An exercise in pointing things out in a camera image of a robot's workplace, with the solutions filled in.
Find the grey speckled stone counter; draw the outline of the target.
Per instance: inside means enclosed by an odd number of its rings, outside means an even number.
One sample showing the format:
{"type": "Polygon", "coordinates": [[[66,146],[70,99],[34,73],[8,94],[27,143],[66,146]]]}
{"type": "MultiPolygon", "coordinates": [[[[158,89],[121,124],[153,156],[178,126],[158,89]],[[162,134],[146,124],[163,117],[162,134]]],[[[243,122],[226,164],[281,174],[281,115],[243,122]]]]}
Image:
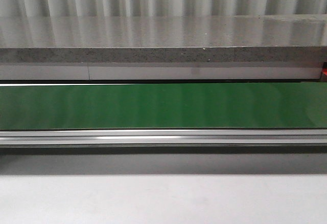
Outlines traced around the grey speckled stone counter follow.
{"type": "Polygon", "coordinates": [[[326,15],[1,18],[1,80],[320,81],[326,15]]]}

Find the green conveyor belt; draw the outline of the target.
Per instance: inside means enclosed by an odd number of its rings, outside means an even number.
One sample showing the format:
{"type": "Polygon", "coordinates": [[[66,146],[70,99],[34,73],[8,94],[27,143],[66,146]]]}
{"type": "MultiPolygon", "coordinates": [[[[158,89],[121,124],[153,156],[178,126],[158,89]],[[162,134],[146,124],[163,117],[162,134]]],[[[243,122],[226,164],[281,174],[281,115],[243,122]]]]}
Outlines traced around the green conveyor belt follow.
{"type": "Polygon", "coordinates": [[[1,87],[1,130],[113,128],[326,128],[326,84],[1,87]]]}

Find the aluminium conveyor frame rail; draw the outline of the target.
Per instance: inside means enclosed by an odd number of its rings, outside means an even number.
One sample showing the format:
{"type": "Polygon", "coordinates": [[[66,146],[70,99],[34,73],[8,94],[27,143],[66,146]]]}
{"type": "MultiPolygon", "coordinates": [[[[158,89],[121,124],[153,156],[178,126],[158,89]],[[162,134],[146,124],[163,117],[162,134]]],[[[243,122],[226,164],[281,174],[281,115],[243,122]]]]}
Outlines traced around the aluminium conveyor frame rail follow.
{"type": "Polygon", "coordinates": [[[3,148],[323,146],[326,129],[73,129],[1,131],[3,148]]]}

